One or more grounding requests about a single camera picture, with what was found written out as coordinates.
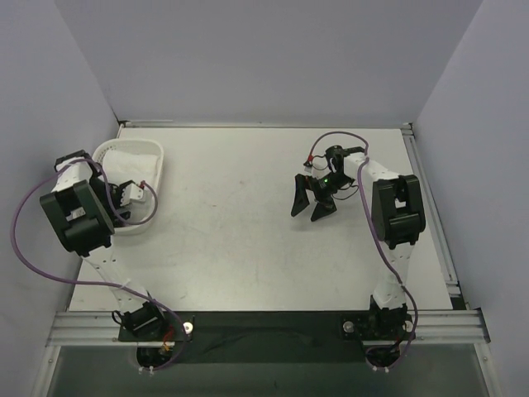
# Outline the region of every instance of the white towel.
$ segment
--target white towel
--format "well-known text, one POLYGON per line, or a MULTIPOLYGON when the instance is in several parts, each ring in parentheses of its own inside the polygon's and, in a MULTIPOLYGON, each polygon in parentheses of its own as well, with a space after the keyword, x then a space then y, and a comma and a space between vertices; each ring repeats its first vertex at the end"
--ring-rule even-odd
POLYGON ((122 184, 132 179, 138 184, 144 180, 152 185, 155 182, 157 165, 157 155, 108 151, 102 158, 102 167, 111 184, 122 184))

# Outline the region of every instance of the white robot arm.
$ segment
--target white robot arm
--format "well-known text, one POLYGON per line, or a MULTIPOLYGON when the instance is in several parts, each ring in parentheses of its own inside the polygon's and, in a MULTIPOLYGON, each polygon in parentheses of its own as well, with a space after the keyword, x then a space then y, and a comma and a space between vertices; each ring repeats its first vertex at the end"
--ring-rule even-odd
MULTIPOLYGON (((426 227, 420 184, 415 175, 400 175, 374 160, 366 163, 364 151, 362 147, 344 149, 331 146, 325 152, 329 169, 325 176, 296 175, 296 195, 291 215, 295 217, 310 204, 308 190, 313 192, 317 203, 311 217, 313 222, 334 213, 337 208, 333 194, 358 182, 358 171, 362 167, 361 188, 367 203, 371 201, 367 209, 374 234, 388 264, 398 273, 400 280, 387 266, 380 266, 369 311, 360 314, 355 331, 361 328, 359 334, 363 340, 370 340, 371 337, 402 340, 403 326, 411 318, 407 314, 403 286, 413 247, 426 227)), ((311 155, 305 166, 307 170, 312 170, 311 155)))
MULTIPOLYGON (((131 180, 110 184, 107 192, 105 183, 98 178, 99 170, 85 151, 55 162, 56 171, 65 167, 51 193, 41 197, 41 207, 61 244, 93 266, 104 281, 149 296, 142 285, 127 275, 112 248, 114 227, 123 226, 122 219, 130 217, 129 203, 144 200, 143 188, 131 180)), ((164 329, 164 316, 155 305, 120 288, 111 291, 119 305, 117 314, 127 331, 136 337, 148 337, 164 329)))
MULTIPOLYGON (((358 175, 358 169, 364 162, 364 153, 358 152, 348 155, 344 159, 344 174, 351 179, 356 179, 358 175)), ((372 197, 373 186, 375 183, 386 181, 388 184, 392 185, 392 181, 398 181, 401 177, 402 175, 388 170, 374 160, 370 160, 362 169, 362 183, 366 192, 366 196, 368 198, 369 196, 372 197)), ((395 203, 395 209, 397 209, 397 205, 399 205, 397 196, 395 196, 393 201, 395 203)), ((379 236, 379 240, 383 241, 384 239, 381 237, 382 236, 379 236)), ((400 275, 402 282, 406 284, 407 270, 415 241, 412 239, 409 242, 401 242, 399 244, 392 244, 391 246, 390 244, 391 242, 384 242, 384 244, 382 244, 382 249, 384 250, 384 254, 388 258, 392 267, 400 275)), ((381 266, 380 268, 379 282, 374 289, 373 299, 379 308, 389 310, 401 308, 406 303, 406 295, 398 283, 395 274, 392 273, 386 266, 381 266)))

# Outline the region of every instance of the wire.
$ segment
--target wire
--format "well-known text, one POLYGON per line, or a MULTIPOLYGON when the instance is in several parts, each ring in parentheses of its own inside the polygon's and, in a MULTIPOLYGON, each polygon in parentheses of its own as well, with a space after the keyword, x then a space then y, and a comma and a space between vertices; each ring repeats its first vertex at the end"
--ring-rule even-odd
MULTIPOLYGON (((365 355, 366 355, 366 356, 371 356, 371 353, 372 353, 372 352, 375 352, 375 351, 377 351, 377 350, 385 350, 385 351, 391 353, 391 352, 395 349, 395 347, 399 347, 399 345, 402 343, 402 341, 403 341, 402 338, 399 337, 399 338, 397 339, 397 341, 396 341, 393 345, 391 345, 391 346, 376 346, 376 347, 369 347, 369 348, 367 348, 367 349, 365 350, 365 355)), ((373 363, 373 357, 371 357, 371 359, 369 360, 369 362, 373 363)))
MULTIPOLYGON (((101 172, 102 177, 103 177, 103 179, 105 181, 105 187, 106 187, 106 191, 107 191, 107 198, 108 199, 111 198, 110 186, 109 186, 109 183, 108 183, 107 174, 105 173, 105 171, 103 170, 102 166, 99 163, 97 163, 96 161, 94 161, 92 159, 78 159, 78 160, 71 161, 65 167, 63 167, 60 171, 54 173, 51 177, 43 180, 42 182, 40 182, 39 184, 37 184, 36 186, 31 188, 22 197, 21 202, 17 205, 17 208, 15 209, 15 213, 13 214, 13 218, 12 218, 12 221, 11 221, 11 227, 10 227, 10 233, 9 233, 10 240, 11 240, 11 247, 12 247, 13 251, 15 252, 15 255, 20 260, 20 262, 22 262, 22 264, 24 264, 25 267, 27 267, 29 270, 37 273, 38 275, 41 275, 42 277, 45 277, 46 279, 57 281, 57 282, 63 283, 63 284, 70 284, 70 285, 94 285, 94 286, 101 285, 101 286, 110 287, 110 288, 118 288, 118 289, 122 289, 122 290, 128 292, 129 294, 137 296, 138 298, 141 298, 141 299, 144 299, 144 300, 146 300, 148 302, 151 302, 152 304, 158 306, 159 308, 161 308, 162 310, 165 310, 171 316, 173 316, 173 318, 179 323, 179 325, 180 325, 180 327, 182 329, 183 335, 187 335, 187 333, 185 332, 185 328, 183 326, 183 321, 180 318, 180 316, 178 316, 177 313, 175 313, 173 310, 171 310, 166 305, 162 304, 161 302, 158 302, 156 299, 153 299, 153 298, 151 298, 148 295, 143 295, 143 294, 141 294, 141 293, 139 293, 139 292, 137 292, 137 291, 135 291, 133 289, 130 289, 129 287, 127 287, 125 285, 119 285, 117 283, 110 283, 110 282, 106 282, 106 281, 71 280, 71 279, 65 279, 63 277, 59 277, 57 275, 52 275, 52 274, 46 273, 45 271, 43 271, 43 270, 39 269, 38 267, 34 266, 22 254, 22 252, 20 250, 20 247, 18 246, 18 241, 17 241, 17 223, 18 223, 18 218, 20 217, 21 211, 24 208, 24 205, 26 204, 27 200, 38 189, 40 189, 43 185, 51 182, 53 179, 56 179, 59 175, 61 175, 63 172, 65 172, 71 165, 76 164, 76 163, 81 163, 81 162, 87 162, 87 163, 92 164, 92 165, 94 165, 94 166, 96 166, 98 168, 98 170, 101 172)), ((142 220, 140 222, 129 222, 126 219, 122 218, 119 214, 117 214, 116 208, 114 207, 114 204, 112 203, 112 200, 111 199, 108 200, 108 202, 110 204, 110 208, 114 212, 114 215, 116 215, 117 218, 120 219, 125 224, 137 225, 137 224, 143 224, 143 223, 149 222, 154 217, 154 215, 155 215, 155 213, 156 213, 156 211, 158 209, 158 196, 156 195, 155 190, 150 185, 148 185, 146 182, 142 182, 142 184, 152 193, 153 199, 155 201, 155 207, 153 209, 152 214, 149 217, 147 217, 146 219, 144 219, 144 220, 142 220)), ((185 348, 185 342, 182 342, 180 344, 179 350, 176 353, 173 354, 171 359, 169 361, 167 361, 166 363, 164 363, 163 365, 156 367, 154 369, 154 371, 163 370, 163 369, 168 368, 169 366, 173 365, 176 362, 177 358, 182 354, 184 348, 185 348)))
POLYGON ((367 155, 367 150, 369 149, 369 142, 367 142, 365 140, 365 138, 363 138, 362 136, 360 135, 357 135, 353 132, 347 132, 347 131, 331 131, 331 132, 326 132, 325 134, 321 135, 319 138, 316 139, 316 141, 314 142, 314 144, 312 145, 311 147, 311 151, 308 152, 308 158, 307 160, 310 160, 311 158, 313 157, 316 157, 314 155, 312 155, 312 153, 314 152, 314 149, 316 148, 316 145, 319 141, 321 141, 323 138, 325 138, 326 136, 329 136, 329 135, 335 135, 335 134, 340 134, 340 135, 348 135, 348 136, 353 136, 354 138, 357 138, 357 139, 360 139, 362 142, 364 142, 364 149, 365 149, 365 155, 367 155))
POLYGON ((112 310, 111 313, 110 313, 110 316, 112 317, 112 320, 114 321, 114 323, 116 323, 117 325, 121 326, 122 322, 116 320, 116 314, 119 316, 119 312, 117 310, 112 310))
MULTIPOLYGON (((325 156, 324 155, 314 155, 312 157, 313 159, 325 159, 325 156)), ((317 168, 315 165, 314 165, 314 162, 311 160, 311 167, 314 169, 314 170, 318 170, 318 171, 325 171, 327 168, 329 168, 329 165, 325 165, 325 167, 323 168, 317 168)))
POLYGON ((346 188, 339 188, 338 190, 349 190, 350 188, 352 188, 354 185, 353 185, 353 181, 349 182, 349 184, 347 185, 346 188))
POLYGON ((350 184, 350 185, 349 185, 349 188, 347 188, 347 189, 350 189, 350 188, 356 188, 356 190, 355 190, 353 193, 351 193, 350 195, 348 195, 347 197, 343 197, 343 198, 341 198, 341 197, 335 197, 334 194, 332 195, 332 197, 333 197, 335 200, 340 200, 340 201, 345 201, 345 200, 347 200, 347 199, 350 199, 350 198, 353 197, 355 194, 357 194, 357 193, 358 193, 358 190, 359 190, 357 185, 351 185, 351 184, 350 184))
POLYGON ((169 331, 164 335, 164 338, 162 339, 162 348, 165 349, 166 352, 169 351, 169 346, 167 346, 167 341, 169 341, 174 335, 174 328, 173 326, 169 326, 169 331))
MULTIPOLYGON (((415 315, 415 318, 413 319, 412 331, 410 332, 410 336, 409 336, 409 339, 406 342, 406 346, 401 351, 401 354, 398 357, 398 359, 395 360, 395 362, 393 364, 391 364, 390 366, 387 367, 387 369, 390 370, 390 369, 394 368, 399 362, 401 362, 403 357, 406 356, 406 353, 407 353, 410 345, 412 344, 412 340, 413 340, 413 338, 415 336, 415 331, 417 330, 417 324, 418 324, 418 320, 419 320, 419 310, 417 308, 417 303, 415 302, 415 299, 413 298, 413 296, 410 293, 410 291, 404 285, 403 279, 401 278, 400 274, 393 268, 393 266, 391 266, 391 264, 389 263, 388 258, 384 254, 384 251, 383 251, 382 246, 380 244, 379 238, 377 237, 376 230, 374 228, 373 220, 371 219, 371 213, 369 212, 369 205, 367 203, 367 198, 365 197, 364 185, 362 184, 362 169, 369 163, 369 157, 368 157, 369 143, 365 140, 365 138, 363 138, 362 136, 357 135, 357 134, 355 134, 353 132, 345 132, 345 131, 326 132, 325 134, 321 135, 320 137, 318 137, 316 139, 316 141, 314 142, 314 144, 311 147, 310 152, 308 153, 308 159, 310 160, 311 158, 314 157, 312 155, 312 153, 314 152, 314 149, 316 148, 316 145, 317 145, 317 143, 319 141, 321 141, 325 136, 335 135, 335 134, 353 136, 354 138, 360 139, 362 142, 364 142, 364 145, 365 145, 365 147, 364 147, 365 160, 360 165, 360 167, 358 167, 358 171, 356 173, 356 180, 358 181, 358 190, 360 191, 360 197, 361 197, 361 201, 362 201, 362 206, 364 207, 365 217, 367 219, 367 223, 369 225, 369 230, 371 231, 371 236, 373 238, 373 241, 374 241, 374 244, 375 244, 375 246, 377 248, 377 251, 379 252, 380 258, 382 258, 383 263, 386 265, 386 267, 389 269, 389 271, 391 271, 393 273, 393 275, 397 279, 397 282, 400 284, 401 288, 403 289, 404 293, 408 296, 408 298, 412 302, 412 306, 413 306, 413 313, 415 315)), ((396 341, 393 345, 394 346, 398 346, 398 344, 400 344, 400 341, 396 341)), ((368 364, 372 364, 372 363, 368 360, 367 356, 369 355, 369 352, 373 351, 374 349, 376 349, 376 347, 371 347, 371 348, 369 348, 369 349, 367 349, 365 351, 366 361, 368 362, 368 364)))

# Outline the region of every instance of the light gray wall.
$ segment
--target light gray wall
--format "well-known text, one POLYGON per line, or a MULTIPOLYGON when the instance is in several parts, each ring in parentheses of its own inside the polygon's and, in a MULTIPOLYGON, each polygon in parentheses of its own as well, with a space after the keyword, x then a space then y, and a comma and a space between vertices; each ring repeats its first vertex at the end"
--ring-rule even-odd
POLYGON ((414 121, 481 0, 56 0, 119 119, 414 121))
MULTIPOLYGON (((18 397, 31 391, 65 288, 33 275, 12 254, 12 212, 57 157, 92 150, 115 135, 117 123, 52 0, 1 2, 0 60, 0 395, 18 397)), ((19 237, 36 265, 75 273, 79 260, 60 246, 37 197, 19 237)))
POLYGON ((527 395, 529 2, 485 0, 416 124, 463 292, 508 395, 527 395))

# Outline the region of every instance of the white table surface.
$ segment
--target white table surface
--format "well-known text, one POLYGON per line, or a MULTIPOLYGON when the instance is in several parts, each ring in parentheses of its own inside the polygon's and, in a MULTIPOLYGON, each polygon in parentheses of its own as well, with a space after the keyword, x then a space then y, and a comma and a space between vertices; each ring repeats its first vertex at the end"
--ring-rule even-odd
MULTIPOLYGON (((130 276, 175 310, 361 310, 369 307, 382 261, 357 194, 310 222, 313 205, 290 217, 294 176, 319 128, 124 128, 165 150, 160 208, 144 233, 116 237, 130 276)), ((399 130, 348 130, 369 154, 411 174, 399 130)), ((329 136, 328 146, 360 146, 329 136)), ((80 280, 100 280, 83 263, 80 280)), ((408 288, 419 309, 451 309, 430 229, 412 254, 408 288)), ((70 310, 113 310, 104 287, 77 286, 70 310)))

